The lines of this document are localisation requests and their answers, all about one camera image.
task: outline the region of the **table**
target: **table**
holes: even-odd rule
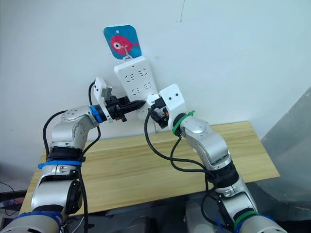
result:
[[[249,122],[212,126],[228,144],[237,171],[245,182],[279,176],[277,169]],[[154,147],[165,155],[177,140],[171,132],[150,134]],[[199,160],[185,140],[175,157]],[[183,168],[197,168],[176,163]],[[143,135],[97,142],[86,153],[82,166],[90,213],[203,191],[202,173],[185,173],[171,167],[169,161],[155,155]],[[36,169],[21,213],[30,211],[31,197],[40,176]],[[83,213],[81,208],[75,215]]]

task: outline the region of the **green ring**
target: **green ring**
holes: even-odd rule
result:
[[[180,126],[181,122],[182,122],[184,119],[186,119],[187,117],[193,116],[193,113],[195,113],[194,110],[192,110],[191,112],[189,112],[188,115],[182,116],[182,117],[179,119],[179,121],[177,121],[176,125],[175,125],[174,128],[172,129],[173,134],[175,134],[175,131],[176,131],[177,128]]]
[[[254,210],[250,210],[250,211],[247,211],[247,212],[245,212],[244,214],[242,214],[240,217],[238,217],[237,218],[237,220],[235,221],[235,223],[234,223],[234,230],[236,229],[236,227],[238,226],[238,224],[242,221],[242,220],[244,220],[244,219],[246,219],[248,216],[250,216],[250,215],[258,215],[258,213],[256,212],[256,211],[254,211]]]

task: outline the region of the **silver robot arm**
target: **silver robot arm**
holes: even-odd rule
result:
[[[208,181],[219,196],[219,210],[227,226],[240,233],[285,233],[273,220],[261,216],[242,176],[236,171],[225,140],[210,125],[186,114],[184,98],[176,84],[150,95],[151,117],[162,127],[182,135],[195,149],[206,170]]]
[[[126,121],[124,114],[145,103],[130,102],[127,97],[117,99],[111,95],[111,86],[100,78],[95,80],[94,96],[99,104],[73,108],[62,114],[61,122],[52,130],[46,162],[39,165],[42,172],[32,196],[31,212],[19,215],[0,233],[59,233],[68,215],[81,208],[81,166],[89,130],[104,121]]]

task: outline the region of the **electrical outlet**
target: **electrical outlet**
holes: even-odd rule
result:
[[[157,93],[155,80],[147,59],[143,56],[115,66],[114,71],[130,101],[147,100],[148,95]],[[138,117],[145,119],[147,105],[138,109]]]

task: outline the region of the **sticker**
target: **sticker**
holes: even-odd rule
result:
[[[131,25],[106,27],[104,36],[115,58],[122,60],[126,51],[133,58],[141,56],[136,30]]]

